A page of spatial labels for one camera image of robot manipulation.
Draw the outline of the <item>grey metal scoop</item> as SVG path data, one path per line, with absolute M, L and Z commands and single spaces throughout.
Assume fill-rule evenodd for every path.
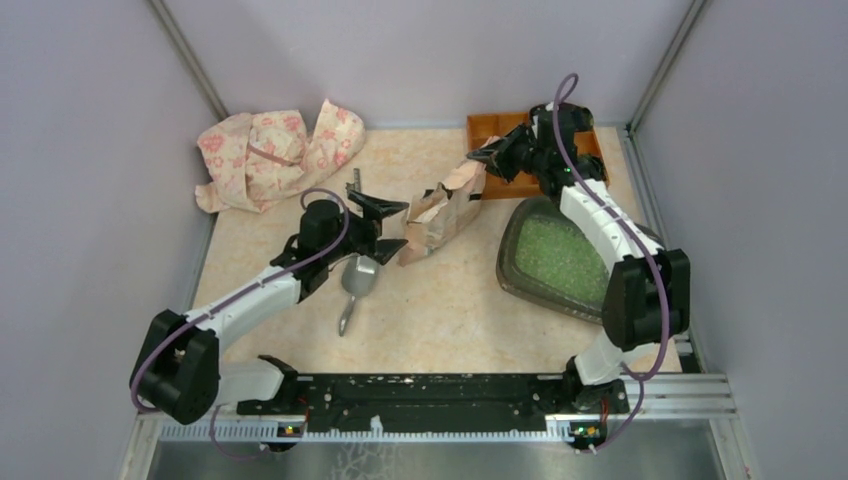
M 342 311 L 338 322 L 338 335 L 343 337 L 348 324 L 353 318 L 357 301 L 369 295 L 376 284 L 380 264 L 368 257 L 357 256 L 351 258 L 342 273 L 341 284 L 348 294 L 348 301 Z

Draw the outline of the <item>orange cat litter bag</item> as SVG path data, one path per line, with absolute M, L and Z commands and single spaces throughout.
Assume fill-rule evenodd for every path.
M 468 158 L 468 152 L 464 146 L 442 178 L 410 200 L 399 222 L 406 241 L 397 255 L 399 266 L 433 256 L 478 217 L 487 170 L 482 162 Z

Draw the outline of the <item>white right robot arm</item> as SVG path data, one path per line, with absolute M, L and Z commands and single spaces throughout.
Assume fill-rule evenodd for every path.
M 569 362 L 575 377 L 563 398 L 576 412 L 590 411 L 602 384 L 617 379 L 625 364 L 659 348 L 690 326 L 688 256 L 651 238 L 608 192 L 603 162 L 581 154 L 578 133 L 594 128 L 589 109 L 562 102 L 533 107 L 525 121 L 471 150 L 467 157 L 506 181 L 533 177 L 561 214 L 573 222 L 602 259 L 609 283 L 601 309 L 603 328 L 593 344 Z

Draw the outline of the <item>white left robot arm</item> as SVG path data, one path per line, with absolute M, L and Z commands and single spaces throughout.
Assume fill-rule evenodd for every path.
M 256 277 L 205 306 L 185 313 L 165 309 L 151 320 L 129 380 L 139 412 L 161 412 L 189 425 L 223 405 L 262 401 L 277 414 L 297 406 L 297 373 L 287 364 L 268 356 L 225 363 L 223 354 L 271 316 L 314 294 L 335 262 L 357 255 L 384 265 L 407 243 L 383 237 L 382 222 L 408 203 L 353 190 L 345 197 L 324 188 L 316 192 L 319 199 L 300 201 L 298 232 Z

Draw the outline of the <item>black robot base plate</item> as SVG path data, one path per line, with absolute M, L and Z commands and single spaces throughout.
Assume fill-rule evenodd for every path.
M 553 442 L 602 444 L 607 422 L 631 411 L 621 380 L 584 386 L 571 374 L 314 374 L 284 379 L 242 416 L 303 420 L 281 437 L 317 442 Z

